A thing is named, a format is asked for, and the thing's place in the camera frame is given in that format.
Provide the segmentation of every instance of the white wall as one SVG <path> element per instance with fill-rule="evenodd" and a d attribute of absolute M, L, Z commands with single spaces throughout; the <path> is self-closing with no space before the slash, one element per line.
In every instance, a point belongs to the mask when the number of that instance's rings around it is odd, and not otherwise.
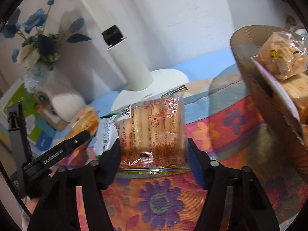
<path fill-rule="evenodd" d="M 20 21 L 47 0 L 24 0 Z M 207 53 L 229 48 L 232 33 L 242 26 L 269 24 L 284 27 L 293 14 L 280 0 L 100 0 L 149 69 L 166 68 Z M 125 84 L 106 53 L 106 44 L 80 0 L 56 0 L 47 30 L 56 32 L 60 20 L 84 17 L 84 33 L 92 42 L 64 44 L 57 68 L 72 86 L 91 101 Z M 25 70 L 12 64 L 10 54 L 22 40 L 0 37 L 0 70 L 11 85 Z"/>

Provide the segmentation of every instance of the metal bolt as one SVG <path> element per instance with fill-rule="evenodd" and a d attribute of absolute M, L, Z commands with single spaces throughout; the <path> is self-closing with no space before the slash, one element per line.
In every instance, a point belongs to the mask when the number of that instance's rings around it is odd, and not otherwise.
<path fill-rule="evenodd" d="M 244 170 L 246 173 L 250 173 L 250 172 L 251 172 L 251 168 L 248 167 L 248 166 L 244 166 L 244 167 L 243 167 L 243 170 Z"/>
<path fill-rule="evenodd" d="M 90 161 L 90 165 L 93 166 L 93 167 L 98 165 L 98 160 Z"/>
<path fill-rule="evenodd" d="M 58 172 L 64 172 L 66 170 L 66 167 L 65 166 L 61 166 L 58 168 Z"/>
<path fill-rule="evenodd" d="M 219 166 L 219 162 L 218 162 L 218 161 L 211 161 L 211 162 L 210 162 L 210 165 L 211 165 L 212 167 L 218 167 L 218 166 Z"/>

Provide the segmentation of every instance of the floral tablecloth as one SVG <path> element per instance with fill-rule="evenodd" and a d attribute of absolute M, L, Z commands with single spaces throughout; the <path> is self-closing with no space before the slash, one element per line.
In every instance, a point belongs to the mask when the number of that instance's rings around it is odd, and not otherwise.
<path fill-rule="evenodd" d="M 188 84 L 187 135 L 199 149 L 233 168 L 250 166 L 272 203 L 282 230 L 308 196 L 308 186 L 289 164 L 238 74 Z M 192 231 L 206 191 L 190 172 L 157 178 L 116 178 L 102 191 L 116 231 Z M 76 189 L 80 225 L 88 230 L 82 191 Z M 221 230 L 226 230 L 225 218 Z"/>

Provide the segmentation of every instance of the barcode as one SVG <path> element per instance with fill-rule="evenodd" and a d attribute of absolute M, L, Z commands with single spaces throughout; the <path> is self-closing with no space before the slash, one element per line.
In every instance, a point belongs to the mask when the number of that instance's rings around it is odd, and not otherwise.
<path fill-rule="evenodd" d="M 121 110 L 121 116 L 128 116 L 131 114 L 131 105 L 127 106 L 125 109 Z"/>

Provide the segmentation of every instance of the white vase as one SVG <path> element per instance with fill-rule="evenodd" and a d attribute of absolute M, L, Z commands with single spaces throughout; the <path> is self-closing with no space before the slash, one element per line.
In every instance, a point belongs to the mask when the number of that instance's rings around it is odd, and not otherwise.
<path fill-rule="evenodd" d="M 48 96 L 58 116 L 67 122 L 70 122 L 78 111 L 86 105 L 82 95 L 59 81 L 53 75 L 53 71 L 50 72 L 46 81 L 41 82 L 38 90 Z"/>

